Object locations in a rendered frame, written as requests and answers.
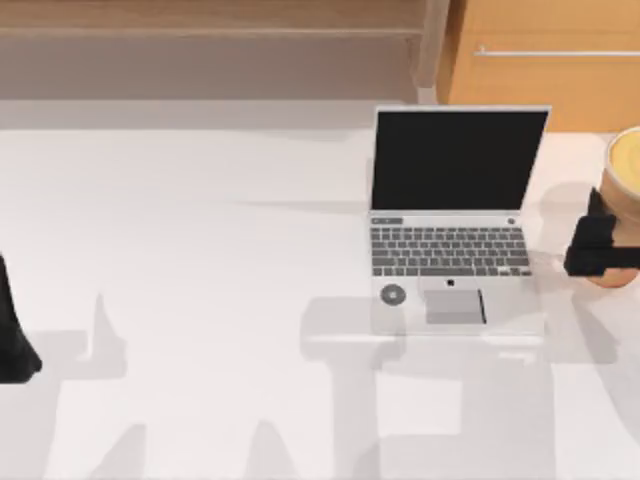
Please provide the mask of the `wooden cupboard drawer front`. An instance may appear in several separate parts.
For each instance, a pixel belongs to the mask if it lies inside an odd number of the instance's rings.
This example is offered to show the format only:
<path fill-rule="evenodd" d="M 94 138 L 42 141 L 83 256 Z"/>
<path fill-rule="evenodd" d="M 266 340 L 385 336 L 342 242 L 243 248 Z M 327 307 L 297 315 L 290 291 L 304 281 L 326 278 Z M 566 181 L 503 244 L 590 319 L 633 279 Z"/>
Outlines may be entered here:
<path fill-rule="evenodd" d="M 548 105 L 553 132 L 640 126 L 640 58 L 486 58 L 492 50 L 640 50 L 640 0 L 451 0 L 441 104 Z"/>

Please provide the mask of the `wooden open shelf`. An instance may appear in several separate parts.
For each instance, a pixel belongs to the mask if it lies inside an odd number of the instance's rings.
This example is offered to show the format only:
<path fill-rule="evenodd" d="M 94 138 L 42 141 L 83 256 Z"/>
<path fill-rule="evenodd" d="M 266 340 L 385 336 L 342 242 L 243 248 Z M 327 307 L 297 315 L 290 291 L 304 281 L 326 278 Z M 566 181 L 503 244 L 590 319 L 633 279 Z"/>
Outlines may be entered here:
<path fill-rule="evenodd" d="M 411 101 L 450 0 L 0 0 L 0 99 Z"/>

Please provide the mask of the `silver laptop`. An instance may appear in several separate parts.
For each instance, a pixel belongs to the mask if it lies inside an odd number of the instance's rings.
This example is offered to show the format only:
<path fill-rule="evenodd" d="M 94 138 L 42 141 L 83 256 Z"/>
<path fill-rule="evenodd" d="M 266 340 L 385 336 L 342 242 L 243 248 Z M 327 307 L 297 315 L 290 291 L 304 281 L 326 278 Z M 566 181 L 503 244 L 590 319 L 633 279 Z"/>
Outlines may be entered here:
<path fill-rule="evenodd" d="M 368 209 L 379 334 L 539 337 L 521 211 L 546 105 L 383 106 Z"/>

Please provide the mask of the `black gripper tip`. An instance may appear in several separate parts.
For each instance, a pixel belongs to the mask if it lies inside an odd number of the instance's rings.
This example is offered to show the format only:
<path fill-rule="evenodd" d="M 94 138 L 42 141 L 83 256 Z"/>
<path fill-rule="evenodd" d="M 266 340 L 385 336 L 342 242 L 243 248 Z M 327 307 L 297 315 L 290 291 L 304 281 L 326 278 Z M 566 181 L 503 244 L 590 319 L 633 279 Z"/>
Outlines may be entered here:
<path fill-rule="evenodd" d="M 18 320 L 5 259 L 0 254 L 0 385 L 25 384 L 42 367 Z"/>

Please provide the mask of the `brown paper cup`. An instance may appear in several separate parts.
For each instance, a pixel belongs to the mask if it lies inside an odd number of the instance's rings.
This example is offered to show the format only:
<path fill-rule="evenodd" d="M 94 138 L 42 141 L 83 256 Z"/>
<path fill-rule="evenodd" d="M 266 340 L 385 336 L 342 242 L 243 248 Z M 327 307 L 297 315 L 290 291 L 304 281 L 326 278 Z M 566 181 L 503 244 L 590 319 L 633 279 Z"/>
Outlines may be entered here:
<path fill-rule="evenodd" d="M 640 126 L 619 133 L 608 145 L 599 193 L 617 221 L 614 247 L 640 247 Z"/>

